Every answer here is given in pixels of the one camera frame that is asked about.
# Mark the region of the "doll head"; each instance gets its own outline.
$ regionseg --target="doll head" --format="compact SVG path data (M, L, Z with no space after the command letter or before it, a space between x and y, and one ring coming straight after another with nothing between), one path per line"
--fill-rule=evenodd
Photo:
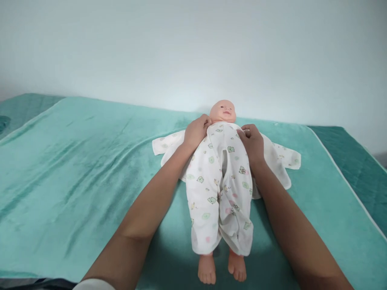
M210 118L212 123L216 122L229 122L235 123L237 115L233 103L227 100L217 102L210 112Z

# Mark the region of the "human hand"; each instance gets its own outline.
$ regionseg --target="human hand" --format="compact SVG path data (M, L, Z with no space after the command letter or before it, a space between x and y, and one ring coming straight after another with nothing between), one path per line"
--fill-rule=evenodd
M185 130L183 145L189 150L195 151L200 142L207 135L207 128L211 125L211 119L206 114L192 121Z
M242 143L245 146L250 164L265 162L263 155L263 137L259 133L258 128L254 124L248 124L242 126L241 129L247 130L245 132L238 130L238 135L241 137Z

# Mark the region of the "fleece blanket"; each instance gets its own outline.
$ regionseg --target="fleece blanket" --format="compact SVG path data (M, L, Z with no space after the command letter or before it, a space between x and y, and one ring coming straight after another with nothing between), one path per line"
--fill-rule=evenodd
M183 130L199 113L65 98L0 141L0 276L78 282L126 211L160 168L152 140ZM303 157L288 170L290 195L355 289L387 287L387 242L306 126L239 118ZM227 272L227 246L215 252L216 286L298 289L268 222L253 201L254 241L240 284ZM185 184L158 229L139 289L198 288Z

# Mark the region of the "green bear print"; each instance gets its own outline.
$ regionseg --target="green bear print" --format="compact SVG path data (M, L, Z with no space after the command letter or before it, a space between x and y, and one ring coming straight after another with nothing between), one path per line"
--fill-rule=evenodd
M202 220L208 220L209 219L209 217L210 217L210 213L204 213L203 215L202 215Z
M236 204L234 204L233 207L235 208L236 211L240 211L241 210L241 208L238 205L236 205Z
M213 197L210 197L210 198L208 198L207 200L208 200L211 204L216 203L216 199L213 198Z
M239 173L240 174L246 174L246 170L245 170L245 168L243 166L240 167Z
M248 230L251 226L251 223L245 222L245 226L243 227L244 230Z

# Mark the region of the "onesie leg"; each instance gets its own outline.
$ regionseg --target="onesie leg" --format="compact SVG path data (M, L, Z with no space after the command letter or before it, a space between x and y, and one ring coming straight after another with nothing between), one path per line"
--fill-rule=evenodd
M222 236L237 256L250 254L253 225L250 221L252 177L246 150L239 138L227 147L227 169L220 202Z
M219 244L218 192L221 170L216 152L206 140L195 151L187 169L187 199L191 215L192 249L208 255Z

